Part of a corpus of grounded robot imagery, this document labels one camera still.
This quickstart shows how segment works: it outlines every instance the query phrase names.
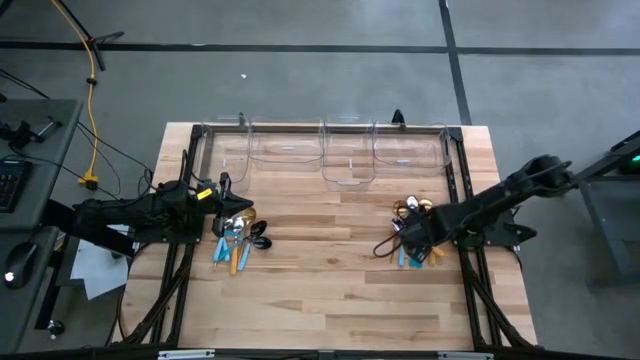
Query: clear plastic container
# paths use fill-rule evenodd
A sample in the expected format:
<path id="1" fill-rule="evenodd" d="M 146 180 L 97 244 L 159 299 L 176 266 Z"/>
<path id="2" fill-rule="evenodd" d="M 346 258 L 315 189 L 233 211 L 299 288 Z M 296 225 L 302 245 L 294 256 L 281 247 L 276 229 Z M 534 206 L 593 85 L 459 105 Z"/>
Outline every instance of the clear plastic container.
<path id="1" fill-rule="evenodd" d="M 376 177 L 373 159 L 370 119 L 357 115 L 329 118 L 322 163 L 322 176 L 329 190 L 366 191 Z"/>
<path id="2" fill-rule="evenodd" d="M 376 122 L 375 172 L 403 177 L 440 175 L 451 162 L 449 153 L 443 151 L 449 148 L 449 130 L 444 124 L 429 127 L 435 130 L 433 134 L 407 134 L 397 125 Z"/>
<path id="3" fill-rule="evenodd" d="M 256 117 L 249 156 L 259 170 L 268 171 L 317 171 L 324 155 L 324 121 L 320 118 L 296 120 L 295 126 L 308 127 L 311 131 L 300 133 L 260 132 L 262 127 L 276 123 L 291 123 L 292 119 Z"/>
<path id="4" fill-rule="evenodd" d="M 220 174 L 227 172 L 234 194 L 246 192 L 251 184 L 249 150 L 253 131 L 251 124 L 240 127 L 239 120 L 240 116 L 231 115 L 218 116 L 213 122 L 215 125 L 237 126 L 238 131 L 233 133 L 216 132 L 213 123 L 203 123 L 203 138 L 196 155 L 196 163 L 200 164 L 200 169 L 203 169 L 206 163 L 209 164 L 206 175 L 202 175 L 200 170 L 196 171 L 196 175 L 201 180 L 204 180 L 202 176 L 205 176 L 217 183 Z"/>

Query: white paper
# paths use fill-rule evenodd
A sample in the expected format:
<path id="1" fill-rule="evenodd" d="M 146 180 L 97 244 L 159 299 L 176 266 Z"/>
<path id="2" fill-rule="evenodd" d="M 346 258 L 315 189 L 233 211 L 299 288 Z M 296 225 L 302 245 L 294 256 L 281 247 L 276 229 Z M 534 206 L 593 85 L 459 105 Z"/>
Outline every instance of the white paper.
<path id="1" fill-rule="evenodd" d="M 118 231 L 127 231 L 128 226 L 111 225 Z M 71 268 L 71 279 L 84 280 L 87 299 L 91 300 L 127 283 L 127 259 L 114 259 L 111 252 L 92 243 L 80 240 L 76 258 Z"/>

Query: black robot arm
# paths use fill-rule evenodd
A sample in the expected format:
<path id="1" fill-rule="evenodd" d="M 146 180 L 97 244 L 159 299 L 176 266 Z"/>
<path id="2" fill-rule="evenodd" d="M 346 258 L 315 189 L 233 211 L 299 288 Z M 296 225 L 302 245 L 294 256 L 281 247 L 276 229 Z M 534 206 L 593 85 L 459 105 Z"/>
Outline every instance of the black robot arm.
<path id="1" fill-rule="evenodd" d="M 190 189 L 183 180 L 160 184 L 156 192 L 135 199 L 101 201 L 90 199 L 74 205 L 74 228 L 81 233 L 105 225 L 124 224 L 136 231 L 139 242 L 190 242 L 200 237 L 205 215 L 215 215 L 214 233 L 222 236 L 224 219 L 253 206 L 253 202 L 231 192 L 229 174 Z"/>
<path id="2" fill-rule="evenodd" d="M 543 155 L 462 203 L 409 209 L 399 231 L 401 243 L 411 258 L 423 262 L 434 246 L 482 233 L 500 214 L 532 196 L 562 196 L 575 187 L 574 176 L 566 169 L 570 164 L 556 156 Z"/>

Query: black floor line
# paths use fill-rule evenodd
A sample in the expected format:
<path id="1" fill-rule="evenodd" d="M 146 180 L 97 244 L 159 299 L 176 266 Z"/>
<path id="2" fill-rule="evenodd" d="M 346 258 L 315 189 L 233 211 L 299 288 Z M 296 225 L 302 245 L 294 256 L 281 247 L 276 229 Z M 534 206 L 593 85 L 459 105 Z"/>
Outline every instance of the black floor line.
<path id="1" fill-rule="evenodd" d="M 308 52 L 308 53 L 391 53 L 446 54 L 446 46 L 394 45 L 237 45 L 237 44 L 147 44 L 108 43 L 99 45 L 108 51 L 160 52 Z M 81 43 L 0 41 L 0 49 L 84 50 Z"/>
<path id="2" fill-rule="evenodd" d="M 451 24 L 449 7 L 447 0 L 439 0 L 438 2 L 440 5 L 442 26 L 444 28 L 444 38 L 447 42 L 449 65 L 451 66 L 451 76 L 453 78 L 453 90 L 456 94 L 458 112 L 460 113 L 460 123 L 462 125 L 471 125 L 471 114 L 469 112 L 469 104 L 467 103 L 467 94 L 464 91 L 462 70 L 460 69 L 460 59 L 458 59 L 458 52 L 456 51 L 456 39 L 453 35 L 453 26 Z"/>
<path id="3" fill-rule="evenodd" d="M 635 48 L 525 48 L 525 47 L 470 47 L 456 48 L 460 55 L 513 55 L 513 56 L 640 56 Z"/>

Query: gray floor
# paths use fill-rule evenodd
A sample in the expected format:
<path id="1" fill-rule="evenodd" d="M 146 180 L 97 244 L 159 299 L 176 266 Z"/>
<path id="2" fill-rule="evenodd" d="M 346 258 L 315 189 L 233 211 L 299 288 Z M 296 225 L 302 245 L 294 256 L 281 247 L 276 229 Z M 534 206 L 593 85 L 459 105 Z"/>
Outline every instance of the gray floor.
<path id="1" fill-rule="evenodd" d="M 95 34 L 124 30 L 127 41 L 221 44 L 444 45 L 436 0 L 68 1 Z M 449 0 L 460 46 L 637 47 L 634 0 Z M 21 0 L 0 19 L 0 38 L 73 41 L 47 1 Z M 243 111 L 276 117 L 359 113 L 411 123 L 459 124 L 446 55 L 317 53 L 105 53 L 94 101 L 100 134 L 155 164 L 167 121 L 211 120 Z M 579 170 L 638 130 L 638 57 L 462 56 L 476 125 L 491 130 L 502 175 L 550 153 Z M 86 55 L 2 50 L 0 67 L 57 98 L 86 96 Z M 0 81 L 11 97 L 35 95 Z M 74 139 L 65 164 L 88 164 L 86 139 Z M 116 159 L 115 154 L 106 150 Z M 140 169 L 114 164 L 135 193 Z M 100 163 L 101 183 L 115 188 Z M 63 174 L 54 197 L 87 196 Z M 639 287 L 594 291 L 585 282 L 611 262 L 577 193 L 529 201 L 518 216 L 539 236 L 523 246 L 524 277 L 541 345 L 555 350 L 640 357 Z M 101 345 L 118 293 L 86 302 L 68 293 L 56 310 L 68 323 L 55 341 L 29 334 L 23 350 Z M 100 316 L 101 321 L 94 321 Z"/>

